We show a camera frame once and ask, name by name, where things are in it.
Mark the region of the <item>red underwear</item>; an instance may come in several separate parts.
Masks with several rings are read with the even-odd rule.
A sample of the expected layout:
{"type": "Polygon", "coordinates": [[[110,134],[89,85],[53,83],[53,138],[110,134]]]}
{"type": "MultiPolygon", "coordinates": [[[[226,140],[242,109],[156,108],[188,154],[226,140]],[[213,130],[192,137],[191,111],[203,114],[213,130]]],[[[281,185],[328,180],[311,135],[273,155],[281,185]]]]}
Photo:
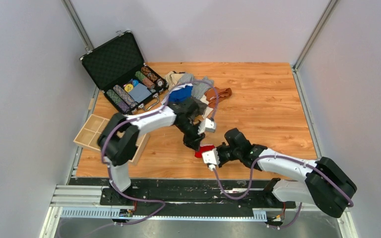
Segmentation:
{"type": "Polygon", "coordinates": [[[216,147],[214,145],[201,145],[198,151],[195,151],[194,156],[196,158],[202,158],[202,154],[207,151],[211,151],[215,149],[216,147]]]}

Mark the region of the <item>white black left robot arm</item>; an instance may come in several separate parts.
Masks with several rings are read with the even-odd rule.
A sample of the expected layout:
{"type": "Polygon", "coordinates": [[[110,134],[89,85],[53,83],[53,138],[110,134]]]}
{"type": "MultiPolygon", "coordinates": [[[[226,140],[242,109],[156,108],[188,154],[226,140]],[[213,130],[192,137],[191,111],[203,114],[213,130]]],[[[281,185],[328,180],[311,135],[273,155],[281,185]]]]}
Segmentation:
{"type": "Polygon", "coordinates": [[[132,199],[129,189],[131,180],[128,162],[137,153],[137,140],[162,127],[176,126],[183,133],[186,147],[198,151],[205,137],[194,119],[199,115],[199,105],[192,99],[169,102],[166,105],[138,115],[114,114],[97,140],[101,150],[101,161],[108,168],[109,183],[115,189],[113,198],[120,205],[132,199]]]}

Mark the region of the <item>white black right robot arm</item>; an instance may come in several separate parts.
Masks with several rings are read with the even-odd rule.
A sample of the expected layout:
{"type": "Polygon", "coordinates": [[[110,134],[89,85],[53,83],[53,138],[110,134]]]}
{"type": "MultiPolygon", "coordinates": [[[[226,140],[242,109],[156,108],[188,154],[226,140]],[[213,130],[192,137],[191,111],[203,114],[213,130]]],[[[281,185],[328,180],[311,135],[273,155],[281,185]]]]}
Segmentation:
{"type": "Polygon", "coordinates": [[[264,202],[276,207],[281,202],[313,204],[325,214],[339,218],[352,200],[357,186],[328,157],[305,160],[274,151],[264,145],[252,144],[237,128],[225,133],[226,141],[216,147],[219,166],[238,160],[250,170],[272,172],[288,177],[273,182],[264,192],[264,202]]]}

